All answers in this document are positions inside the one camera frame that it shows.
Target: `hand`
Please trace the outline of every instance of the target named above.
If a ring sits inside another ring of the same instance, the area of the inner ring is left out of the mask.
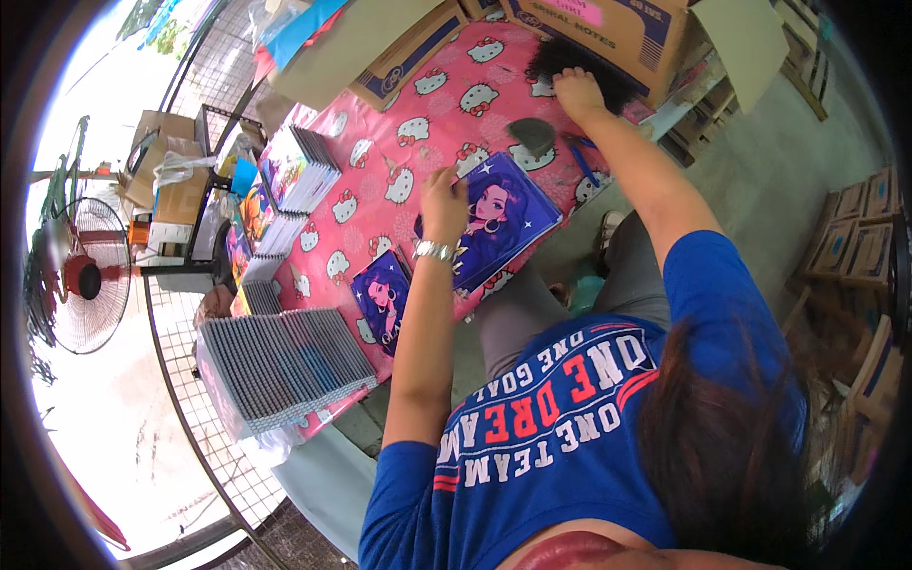
[[[592,112],[606,112],[602,90],[591,72],[583,71],[581,67],[568,67],[563,74],[555,73],[552,81],[557,100],[577,125]]]
[[[432,172],[421,184],[422,239],[456,247],[469,222],[469,183],[461,179],[452,186],[456,166]]]

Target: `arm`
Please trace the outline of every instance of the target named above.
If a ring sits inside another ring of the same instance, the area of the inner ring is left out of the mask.
[[[591,73],[577,67],[554,76],[567,115],[586,133],[639,213],[656,251],[659,270],[674,243],[690,232],[722,230],[710,207],[678,166],[655,144],[605,109]]]
[[[422,184],[424,238],[455,247],[469,217],[465,181],[451,183],[456,167],[440,169]],[[420,257],[402,316],[389,388],[383,447],[421,441],[437,447],[450,416],[452,382],[452,267]]]

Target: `blue paper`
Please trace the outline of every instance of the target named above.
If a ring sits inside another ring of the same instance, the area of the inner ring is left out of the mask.
[[[456,248],[453,290],[471,293],[564,216],[505,152],[472,169],[469,225]],[[421,238],[416,223],[415,233]]]
[[[377,344],[383,352],[394,356],[402,313],[409,299],[409,278],[396,254],[387,251],[356,275],[351,292]]]
[[[246,196],[250,187],[254,185],[257,172],[259,171],[255,164],[238,158],[237,165],[234,166],[234,176],[231,178],[231,192],[242,198]]]
[[[291,24],[266,42],[266,51],[273,57],[279,71],[285,69],[297,50],[306,42],[330,16],[338,12],[345,0],[316,0]]]

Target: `scissors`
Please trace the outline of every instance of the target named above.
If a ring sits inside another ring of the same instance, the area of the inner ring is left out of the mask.
[[[596,144],[586,137],[571,135],[570,133],[564,133],[561,135],[561,138],[564,139],[564,142],[566,142],[567,146],[570,147],[570,152],[573,154],[573,158],[576,159],[576,164],[579,164],[579,168],[583,171],[583,174],[585,174],[589,181],[592,182],[593,186],[599,188],[596,176],[592,173],[592,169],[589,168],[589,165],[586,163],[586,159],[583,157],[583,152],[579,149],[579,145],[584,145],[590,149],[594,149],[596,147]]]

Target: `black brush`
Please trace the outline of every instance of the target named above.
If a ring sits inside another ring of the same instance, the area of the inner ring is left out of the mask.
[[[564,37],[540,42],[535,57],[525,70],[525,75],[529,79],[538,79],[542,83],[552,85],[551,77],[555,73],[561,73],[566,67],[581,67],[592,72],[598,87],[602,89],[605,107],[615,115],[619,115],[637,93],[634,84],[614,64],[596,52]]]

